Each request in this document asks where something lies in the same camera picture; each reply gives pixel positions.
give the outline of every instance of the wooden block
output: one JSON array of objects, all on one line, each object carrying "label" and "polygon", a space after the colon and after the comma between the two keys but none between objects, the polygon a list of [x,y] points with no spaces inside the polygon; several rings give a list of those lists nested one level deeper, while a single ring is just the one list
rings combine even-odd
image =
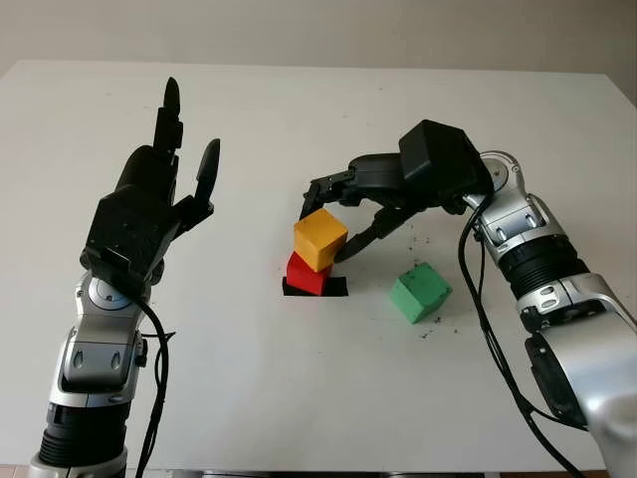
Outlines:
[{"label": "wooden block", "polygon": [[325,289],[330,271],[331,266],[327,266],[320,272],[313,271],[299,254],[293,252],[288,261],[286,282],[289,286],[320,296]]},{"label": "wooden block", "polygon": [[347,228],[326,209],[319,209],[295,224],[295,252],[315,272],[333,264],[347,239]]},{"label": "wooden block", "polygon": [[442,306],[451,292],[451,286],[429,264],[421,264],[396,280],[390,297],[407,320],[416,324]]}]

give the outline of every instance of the white table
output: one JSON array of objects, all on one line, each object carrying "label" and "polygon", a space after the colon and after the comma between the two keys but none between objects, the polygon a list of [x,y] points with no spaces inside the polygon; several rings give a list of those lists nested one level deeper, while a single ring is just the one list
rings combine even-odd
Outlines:
[{"label": "white table", "polygon": [[[637,114],[607,78],[71,62],[21,62],[0,80],[0,463],[26,463],[39,447],[97,201],[152,141],[169,75],[185,124],[177,197],[193,190],[211,137],[222,138],[222,163],[214,216],[171,246],[153,291],[178,334],[150,466],[557,469],[480,334],[456,262],[466,217],[421,214],[338,266],[348,298],[284,298],[281,277],[309,180],[359,154],[397,150],[427,118],[462,127],[480,150],[514,154],[528,190],[634,313]],[[329,209],[352,232],[375,210]],[[455,289],[440,324],[412,326],[389,300],[415,259]],[[491,264],[486,291],[521,387],[543,405],[515,300]],[[131,465],[154,393],[146,369],[128,421]],[[542,428],[581,468],[602,466],[587,434]]]}]

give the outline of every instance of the wire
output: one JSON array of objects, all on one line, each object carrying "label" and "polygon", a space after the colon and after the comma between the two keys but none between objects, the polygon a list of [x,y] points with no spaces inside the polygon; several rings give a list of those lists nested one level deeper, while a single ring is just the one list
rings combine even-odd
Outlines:
[{"label": "wire", "polygon": [[[474,306],[476,307],[476,312],[478,313],[478,318],[480,321],[480,328],[483,331],[485,336],[485,340],[487,341],[487,347],[491,356],[498,367],[498,370],[502,374],[505,383],[509,387],[511,394],[518,406],[520,413],[522,414],[525,422],[529,426],[532,434],[535,436],[537,441],[544,447],[544,449],[552,456],[568,473],[570,473],[575,478],[584,478],[584,475],[572,464],[570,463],[553,445],[548,441],[548,439],[544,436],[541,430],[537,427],[537,424],[533,420],[531,414],[533,412],[547,418],[551,421],[555,421],[560,424],[564,424],[567,426],[572,426],[570,423],[563,422],[555,417],[552,417],[543,411],[536,408],[532,405],[520,392],[518,388],[518,384],[514,378],[511,369],[509,368],[509,364],[505,357],[505,354],[500,347],[498,339],[491,328],[491,323],[489,322],[489,318],[487,317],[487,313],[485,312],[484,306],[482,304],[482,286],[484,284],[484,273],[485,273],[485,249],[484,242],[482,241],[482,237],[480,234],[477,235],[477,239],[479,239],[482,243],[481,251],[482,251],[482,259],[481,259],[481,271],[480,271],[480,285],[479,289],[476,290],[476,286],[471,278],[471,274],[469,273],[469,269],[467,267],[467,259],[465,257],[466,246],[467,246],[467,238],[472,229],[475,230],[477,228],[477,221],[481,214],[489,207],[491,201],[493,199],[493,192],[488,194],[485,199],[480,203],[480,205],[474,210],[473,214],[467,221],[467,224],[462,230],[460,234],[460,240],[458,241],[458,264],[460,265],[460,270],[462,272],[463,278],[467,283],[467,287],[469,288],[469,293],[471,294],[471,298],[473,299]],[[578,426],[573,426],[579,429],[585,429]]]},{"label": "wire", "polygon": [[[168,332],[166,333],[165,337],[166,337],[166,341],[168,342],[170,339],[172,339],[173,336],[175,336],[177,333],[176,332]],[[158,339],[158,335],[157,334],[142,334],[142,337],[144,337],[145,339]],[[161,349],[159,349],[157,351],[157,354],[155,354],[155,365],[154,365],[154,375],[155,375],[155,384],[157,386],[159,386],[159,359],[161,358]]]},{"label": "wire", "polygon": [[[166,388],[168,386],[168,340],[172,335],[166,334],[161,325],[159,317],[153,312],[153,310],[146,304],[143,299],[135,299],[135,303],[139,306],[142,312],[146,314],[148,319],[152,322],[152,325],[157,332],[156,336],[147,335],[147,337],[157,337],[159,340],[159,352],[155,358],[155,382],[157,384],[157,394],[155,396],[155,402],[150,411],[150,419],[148,420],[148,427],[146,428],[146,435],[143,439],[143,445],[141,446],[141,453],[139,454],[139,463],[137,464],[137,471],[135,478],[141,478],[143,472],[148,464],[150,455],[155,445],[155,439],[157,437],[157,430],[159,428],[159,421],[161,420],[161,412],[163,411],[163,403],[166,398]],[[158,372],[159,361],[161,360],[161,371]]]}]

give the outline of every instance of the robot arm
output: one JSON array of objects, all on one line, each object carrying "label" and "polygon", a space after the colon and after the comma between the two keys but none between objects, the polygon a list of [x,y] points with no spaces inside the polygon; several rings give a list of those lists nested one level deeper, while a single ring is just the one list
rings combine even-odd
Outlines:
[{"label": "robot arm", "polygon": [[637,473],[637,323],[603,278],[577,258],[546,205],[525,192],[518,162],[499,151],[478,155],[464,133],[422,121],[399,154],[362,156],[346,172],[312,181],[302,217],[339,201],[380,203],[369,229],[337,254],[342,261],[427,207],[477,209],[480,236],[518,300],[531,336],[531,370],[555,417],[584,427],[610,474]]},{"label": "robot arm", "polygon": [[[546,205],[525,192],[518,162],[481,155],[494,199],[479,228],[531,334],[531,371],[551,412],[586,426],[611,476],[637,472],[637,323],[590,273]],[[476,208],[483,197],[466,197]]]},{"label": "robot arm", "polygon": [[[148,312],[150,288],[161,279],[170,242],[213,212],[209,197],[218,139],[204,152],[195,195],[173,205],[175,150],[183,130],[178,115],[179,90],[170,79],[153,146],[131,155],[115,191],[98,205],[81,256],[88,271],[76,288],[78,317],[60,350],[48,425],[31,461],[31,478],[123,477],[125,422],[138,369],[146,364],[147,344],[138,330],[142,310]],[[167,350],[164,359],[167,363]],[[151,451],[154,438],[147,439]]]}]

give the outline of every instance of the metal arm segment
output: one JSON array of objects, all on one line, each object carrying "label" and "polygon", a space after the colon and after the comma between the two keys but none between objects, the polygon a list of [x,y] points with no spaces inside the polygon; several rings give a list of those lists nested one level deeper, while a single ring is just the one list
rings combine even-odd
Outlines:
[{"label": "metal arm segment", "polygon": [[[637,323],[566,234],[527,194],[509,154],[481,155],[495,186],[479,224],[531,333],[531,370],[551,411],[585,425],[611,476],[637,476]],[[476,208],[484,196],[470,195]]]},{"label": "metal arm segment", "polygon": [[[146,290],[148,298],[150,288]],[[86,273],[76,288],[78,318],[62,345],[49,397],[48,426],[31,461],[33,478],[123,473],[125,421],[146,343],[139,307]]]}]

